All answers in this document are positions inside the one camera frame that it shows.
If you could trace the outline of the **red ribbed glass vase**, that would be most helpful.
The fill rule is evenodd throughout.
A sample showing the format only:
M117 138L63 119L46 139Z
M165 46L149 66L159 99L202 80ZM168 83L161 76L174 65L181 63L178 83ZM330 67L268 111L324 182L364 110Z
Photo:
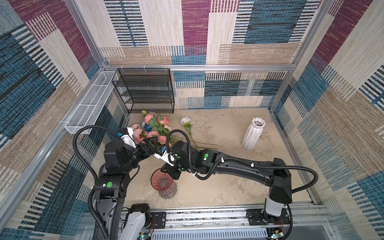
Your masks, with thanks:
M151 185L163 199L172 199L177 194L177 184L167 173L157 169L151 176Z

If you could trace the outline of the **blue artificial rose stem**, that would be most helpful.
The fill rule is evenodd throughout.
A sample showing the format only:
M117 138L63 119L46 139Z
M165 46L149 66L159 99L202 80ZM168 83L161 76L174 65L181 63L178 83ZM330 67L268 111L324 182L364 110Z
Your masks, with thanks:
M146 132L150 132L152 128L149 125L145 125L144 129Z

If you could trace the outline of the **white ribbed ceramic vase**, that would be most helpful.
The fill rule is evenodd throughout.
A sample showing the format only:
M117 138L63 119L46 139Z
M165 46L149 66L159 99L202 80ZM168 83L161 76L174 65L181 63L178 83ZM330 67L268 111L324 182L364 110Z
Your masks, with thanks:
M266 123L261 118L254 118L243 137L242 147L245 150L252 150L258 143Z

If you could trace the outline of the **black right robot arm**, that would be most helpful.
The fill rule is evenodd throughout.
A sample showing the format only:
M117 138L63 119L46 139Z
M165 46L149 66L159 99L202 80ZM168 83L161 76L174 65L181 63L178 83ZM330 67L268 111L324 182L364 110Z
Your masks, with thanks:
M161 171L173 180L178 180L182 172L189 172L200 180L225 174L264 184L269 187L266 215L279 217L283 207L293 201L292 175L282 159L275 158L272 162L251 161L215 150L198 151L183 141L178 141L170 150L160 147L158 153L158 158L166 162Z

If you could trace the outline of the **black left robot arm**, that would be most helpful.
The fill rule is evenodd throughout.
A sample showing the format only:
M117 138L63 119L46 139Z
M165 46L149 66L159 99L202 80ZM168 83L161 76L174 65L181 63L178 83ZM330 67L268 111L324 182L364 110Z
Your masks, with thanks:
M105 146L105 166L100 168L95 189L95 212L101 218L95 223L94 240L116 240L118 238L121 213L127 196L127 188L132 180L130 171L139 162L149 158L156 149L150 143L140 143L136 147L122 140Z

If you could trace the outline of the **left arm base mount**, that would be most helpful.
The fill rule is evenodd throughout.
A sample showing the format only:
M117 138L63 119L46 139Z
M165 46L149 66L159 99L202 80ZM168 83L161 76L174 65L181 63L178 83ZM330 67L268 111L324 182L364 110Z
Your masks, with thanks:
M149 204L133 204L129 208L126 220L132 220L133 214L144 214L144 227L146 230L164 229L166 227L167 213L166 212L152 212Z

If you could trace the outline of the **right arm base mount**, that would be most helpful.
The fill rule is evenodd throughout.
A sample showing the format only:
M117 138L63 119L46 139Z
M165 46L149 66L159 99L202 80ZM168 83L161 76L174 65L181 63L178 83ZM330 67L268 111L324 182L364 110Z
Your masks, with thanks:
M289 225L291 223L290 215L285 208L278 217L264 213L264 209L248 209L246 218L251 226Z

